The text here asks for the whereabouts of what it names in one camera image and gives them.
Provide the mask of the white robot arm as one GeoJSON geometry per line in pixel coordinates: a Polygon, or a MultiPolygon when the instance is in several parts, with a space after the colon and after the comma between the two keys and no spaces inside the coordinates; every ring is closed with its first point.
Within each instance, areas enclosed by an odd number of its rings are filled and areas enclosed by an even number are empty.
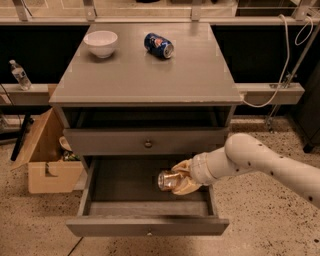
{"type": "Polygon", "coordinates": [[[173,189],[176,195],[192,193],[201,185],[212,185],[222,177],[260,171],[320,208],[320,170],[277,154],[248,134],[234,134],[222,148],[197,154],[172,170],[182,176],[173,189]]]}

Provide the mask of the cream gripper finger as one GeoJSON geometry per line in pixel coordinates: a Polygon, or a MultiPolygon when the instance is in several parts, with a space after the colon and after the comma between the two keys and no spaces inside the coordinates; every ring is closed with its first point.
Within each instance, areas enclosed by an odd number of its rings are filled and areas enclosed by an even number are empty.
{"type": "Polygon", "coordinates": [[[197,191],[201,187],[191,177],[182,178],[178,185],[172,190],[175,195],[187,195],[197,191]]]}
{"type": "Polygon", "coordinates": [[[174,172],[181,172],[181,173],[189,173],[190,172],[190,164],[191,160],[183,160],[178,164],[174,165],[171,170],[174,172]]]}

